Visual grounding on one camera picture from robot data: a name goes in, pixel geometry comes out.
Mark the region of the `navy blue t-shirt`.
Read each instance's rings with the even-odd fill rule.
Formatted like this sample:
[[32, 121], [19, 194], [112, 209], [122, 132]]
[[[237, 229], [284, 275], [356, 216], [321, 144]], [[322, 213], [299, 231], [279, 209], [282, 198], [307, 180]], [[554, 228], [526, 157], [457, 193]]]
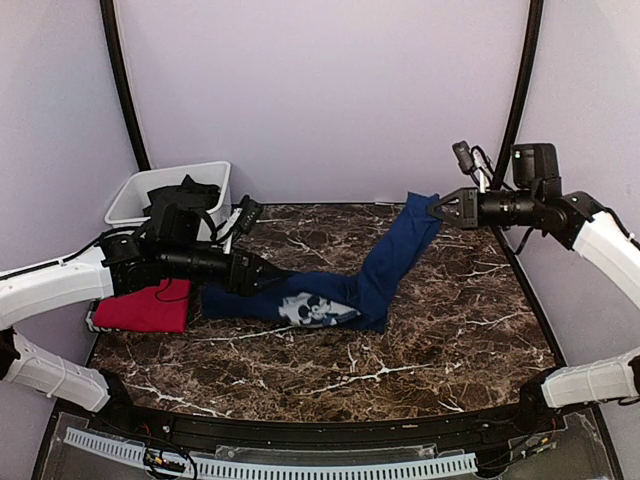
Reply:
[[390, 229], [372, 248], [354, 275], [295, 273], [285, 281], [282, 299], [240, 296], [209, 284], [201, 294], [207, 319], [254, 318], [286, 322], [297, 328], [386, 330], [390, 305], [401, 280], [439, 233], [441, 222], [429, 215], [431, 196], [410, 192]]

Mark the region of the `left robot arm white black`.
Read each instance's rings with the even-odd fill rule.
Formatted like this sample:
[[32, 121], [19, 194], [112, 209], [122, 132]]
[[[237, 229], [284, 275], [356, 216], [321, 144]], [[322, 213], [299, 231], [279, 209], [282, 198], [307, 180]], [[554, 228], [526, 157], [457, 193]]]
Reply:
[[195, 200], [159, 201], [138, 227], [100, 234], [78, 252], [1, 276], [1, 378], [101, 412], [120, 436], [141, 427], [119, 378], [73, 363], [27, 340], [15, 325], [64, 306], [122, 297], [164, 280], [215, 282], [241, 296], [288, 277], [260, 256], [233, 247], [255, 225], [262, 205], [247, 199], [217, 228]]

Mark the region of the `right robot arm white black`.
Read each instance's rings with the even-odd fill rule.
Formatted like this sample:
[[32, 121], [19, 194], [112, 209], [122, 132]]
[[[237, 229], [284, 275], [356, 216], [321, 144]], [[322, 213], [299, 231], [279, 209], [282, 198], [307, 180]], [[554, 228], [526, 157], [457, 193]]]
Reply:
[[[526, 227], [549, 235], [599, 269], [633, 303], [639, 302], [639, 242], [617, 214], [591, 195], [565, 194], [557, 151], [550, 143], [513, 145], [512, 189], [491, 188], [485, 180], [460, 188], [428, 207], [428, 213], [461, 230]], [[521, 434], [534, 432], [549, 409], [639, 400], [639, 351], [539, 375], [521, 389], [522, 403], [510, 413]]]

